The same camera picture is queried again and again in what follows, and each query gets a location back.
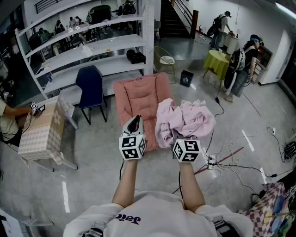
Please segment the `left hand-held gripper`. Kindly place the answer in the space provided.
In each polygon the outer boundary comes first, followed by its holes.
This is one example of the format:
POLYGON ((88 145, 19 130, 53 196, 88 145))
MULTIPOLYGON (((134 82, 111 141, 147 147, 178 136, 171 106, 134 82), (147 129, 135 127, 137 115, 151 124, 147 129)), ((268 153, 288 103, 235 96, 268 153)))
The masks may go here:
POLYGON ((119 137, 119 150, 124 160, 141 159, 146 149, 146 135, 141 115, 131 118, 119 137))

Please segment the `pink cushioned floor chair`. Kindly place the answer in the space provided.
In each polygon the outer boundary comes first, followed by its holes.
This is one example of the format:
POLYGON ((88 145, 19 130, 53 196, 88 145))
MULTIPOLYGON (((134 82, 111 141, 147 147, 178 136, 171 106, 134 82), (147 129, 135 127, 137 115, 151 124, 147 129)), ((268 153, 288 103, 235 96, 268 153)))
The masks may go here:
POLYGON ((173 99, 166 73, 146 75, 135 79, 113 83, 116 108, 121 126, 132 117, 141 115, 146 135, 146 152, 159 148, 155 137, 158 104, 165 99, 173 99))

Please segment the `pink cloth garment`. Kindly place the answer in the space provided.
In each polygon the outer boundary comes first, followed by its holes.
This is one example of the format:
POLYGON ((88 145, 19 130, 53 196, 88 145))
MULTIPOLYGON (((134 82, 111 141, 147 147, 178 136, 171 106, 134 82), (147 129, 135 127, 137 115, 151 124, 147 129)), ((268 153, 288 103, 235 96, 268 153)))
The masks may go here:
POLYGON ((172 99, 165 99, 158 104, 156 116, 155 137, 159 147, 164 149, 173 143, 173 130, 184 137, 201 138, 209 135, 216 125, 206 102, 200 100, 182 100, 179 106, 174 106, 172 99))

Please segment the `person's left forearm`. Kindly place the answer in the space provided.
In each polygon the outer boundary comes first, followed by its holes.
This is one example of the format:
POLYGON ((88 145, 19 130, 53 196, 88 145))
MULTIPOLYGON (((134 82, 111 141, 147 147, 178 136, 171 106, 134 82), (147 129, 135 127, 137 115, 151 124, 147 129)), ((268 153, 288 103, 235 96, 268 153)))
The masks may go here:
POLYGON ((126 162, 112 203, 118 204, 123 208, 132 205, 135 195, 137 165, 138 160, 129 160, 126 162))

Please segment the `person's right forearm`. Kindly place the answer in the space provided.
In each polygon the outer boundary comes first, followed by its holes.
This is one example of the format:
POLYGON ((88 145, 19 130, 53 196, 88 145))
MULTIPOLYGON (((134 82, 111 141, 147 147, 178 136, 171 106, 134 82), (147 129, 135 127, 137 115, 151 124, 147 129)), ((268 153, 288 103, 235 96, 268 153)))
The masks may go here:
POLYGON ((186 210, 195 212, 205 205, 204 196, 197 183, 191 163, 179 163, 183 203, 186 210))

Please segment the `dark blue chair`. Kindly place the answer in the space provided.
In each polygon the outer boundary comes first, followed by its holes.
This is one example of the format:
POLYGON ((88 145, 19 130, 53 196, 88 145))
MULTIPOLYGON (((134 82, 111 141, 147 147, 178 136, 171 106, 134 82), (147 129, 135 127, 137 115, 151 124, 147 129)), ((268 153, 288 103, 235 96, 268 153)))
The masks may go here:
POLYGON ((103 119, 107 122, 102 109, 102 103, 104 102, 106 107, 107 103, 103 93, 102 75, 98 68, 94 65, 80 68, 75 83, 82 91, 79 108, 88 124, 91 124, 91 116, 88 117, 84 110, 89 109, 91 111, 96 106, 99 106, 103 119))

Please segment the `person's white shirt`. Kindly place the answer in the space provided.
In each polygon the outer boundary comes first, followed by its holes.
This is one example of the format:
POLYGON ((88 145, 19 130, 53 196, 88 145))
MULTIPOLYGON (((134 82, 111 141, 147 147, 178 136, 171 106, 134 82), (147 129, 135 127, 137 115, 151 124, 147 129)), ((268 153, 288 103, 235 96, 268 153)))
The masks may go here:
POLYGON ((92 206, 65 227, 63 237, 83 237, 92 227, 102 237, 219 237, 214 223, 224 221, 240 237, 253 236, 253 224, 225 205, 203 205, 191 212, 180 197, 161 191, 139 192, 126 208, 110 203, 92 206))

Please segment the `white metal shelf unit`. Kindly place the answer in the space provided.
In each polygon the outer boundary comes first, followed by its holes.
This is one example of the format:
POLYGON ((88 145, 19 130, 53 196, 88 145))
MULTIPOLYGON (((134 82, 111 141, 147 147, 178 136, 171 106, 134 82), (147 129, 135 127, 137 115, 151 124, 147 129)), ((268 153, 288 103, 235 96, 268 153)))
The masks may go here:
POLYGON ((75 78, 78 70, 88 65, 96 66, 101 72, 105 95, 112 95, 114 93, 112 84, 115 81, 153 73, 155 0, 137 0, 135 14, 116 16, 111 18, 111 20, 105 20, 93 25, 88 23, 81 24, 58 33, 36 49, 28 53, 25 52, 21 37, 27 31, 58 13, 62 13, 75 6, 81 6, 89 1, 80 0, 63 6, 48 13, 23 30, 15 29, 15 37, 23 60, 44 100, 48 99, 49 94, 58 93, 70 103, 78 103, 79 89, 75 85, 75 78), (37 71, 33 71, 31 67, 33 55, 42 53, 44 48, 53 46, 60 40, 69 39, 70 36, 76 36, 85 31, 93 31, 106 26, 128 22, 136 23, 136 34, 107 36, 106 39, 81 43, 80 46, 45 59, 37 71), (126 56, 127 51, 130 49, 135 52, 141 52, 146 57, 146 63, 131 64, 126 56))

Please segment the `table with flower checked cloth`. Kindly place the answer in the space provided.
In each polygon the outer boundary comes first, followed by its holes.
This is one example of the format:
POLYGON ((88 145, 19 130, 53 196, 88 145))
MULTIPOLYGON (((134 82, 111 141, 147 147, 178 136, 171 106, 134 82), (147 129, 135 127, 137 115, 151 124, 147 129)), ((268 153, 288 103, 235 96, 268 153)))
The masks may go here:
POLYGON ((41 101, 34 106, 36 108, 44 106, 45 110, 38 117, 28 114, 25 131, 18 147, 20 159, 26 166, 36 163, 51 172, 54 168, 49 162, 65 164, 77 170, 77 165, 68 161, 60 151, 65 119, 78 129, 78 125, 72 119, 74 106, 61 96, 41 101))

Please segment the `round table yellow-green cloth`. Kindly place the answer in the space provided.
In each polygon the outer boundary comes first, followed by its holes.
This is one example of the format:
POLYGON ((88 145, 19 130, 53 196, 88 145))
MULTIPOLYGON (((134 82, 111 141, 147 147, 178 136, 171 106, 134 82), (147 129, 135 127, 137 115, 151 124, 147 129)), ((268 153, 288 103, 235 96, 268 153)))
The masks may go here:
POLYGON ((204 69, 211 69, 220 81, 223 81, 229 67, 230 57, 217 50, 210 50, 203 64, 204 69))

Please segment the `table with red checked cloth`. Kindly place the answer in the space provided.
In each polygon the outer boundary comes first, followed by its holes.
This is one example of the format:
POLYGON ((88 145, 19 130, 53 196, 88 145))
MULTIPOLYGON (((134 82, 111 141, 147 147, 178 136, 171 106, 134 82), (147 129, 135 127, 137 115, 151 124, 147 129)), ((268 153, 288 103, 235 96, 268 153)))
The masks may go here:
POLYGON ((253 237, 296 237, 296 185, 287 191, 282 182, 264 184, 265 194, 248 211, 237 213, 253 224, 253 237))

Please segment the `dark staircase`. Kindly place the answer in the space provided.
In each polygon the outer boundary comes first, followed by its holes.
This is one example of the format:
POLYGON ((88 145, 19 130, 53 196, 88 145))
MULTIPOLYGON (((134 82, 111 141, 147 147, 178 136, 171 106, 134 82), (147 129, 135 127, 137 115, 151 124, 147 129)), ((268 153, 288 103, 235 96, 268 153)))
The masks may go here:
POLYGON ((195 39, 198 14, 197 10, 189 10, 182 0, 161 0, 160 37, 195 39))

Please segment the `dark green backpack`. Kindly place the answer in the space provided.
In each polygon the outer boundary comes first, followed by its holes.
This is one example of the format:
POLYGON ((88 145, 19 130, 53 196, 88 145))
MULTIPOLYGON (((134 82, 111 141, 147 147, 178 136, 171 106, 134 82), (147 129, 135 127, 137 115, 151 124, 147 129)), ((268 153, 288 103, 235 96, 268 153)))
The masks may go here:
POLYGON ((91 8, 86 17, 86 22, 91 25, 101 23, 104 20, 111 20, 111 7, 109 5, 91 8))
POLYGON ((33 34, 29 38, 29 46, 31 50, 36 49, 41 46, 43 43, 47 42, 50 39, 50 33, 47 30, 41 30, 33 34))

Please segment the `ceiling tube light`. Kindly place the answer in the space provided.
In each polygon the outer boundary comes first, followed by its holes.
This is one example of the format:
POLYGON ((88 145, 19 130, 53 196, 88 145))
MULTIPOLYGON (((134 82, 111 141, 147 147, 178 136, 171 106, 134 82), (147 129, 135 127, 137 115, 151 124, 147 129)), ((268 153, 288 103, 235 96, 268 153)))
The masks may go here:
POLYGON ((279 10, 281 10, 282 12, 296 20, 296 13, 294 13, 292 10, 290 10, 289 8, 285 7, 277 1, 275 2, 275 4, 279 10))

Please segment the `white round pedestal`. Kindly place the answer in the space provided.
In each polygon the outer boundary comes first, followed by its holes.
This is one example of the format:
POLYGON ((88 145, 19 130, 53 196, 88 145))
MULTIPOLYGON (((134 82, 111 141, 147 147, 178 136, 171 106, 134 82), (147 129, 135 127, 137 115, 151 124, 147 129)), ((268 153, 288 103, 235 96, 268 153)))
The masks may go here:
POLYGON ((228 37, 227 53, 229 55, 231 55, 236 50, 236 46, 237 46, 239 39, 237 36, 233 36, 232 34, 228 34, 227 37, 228 37))

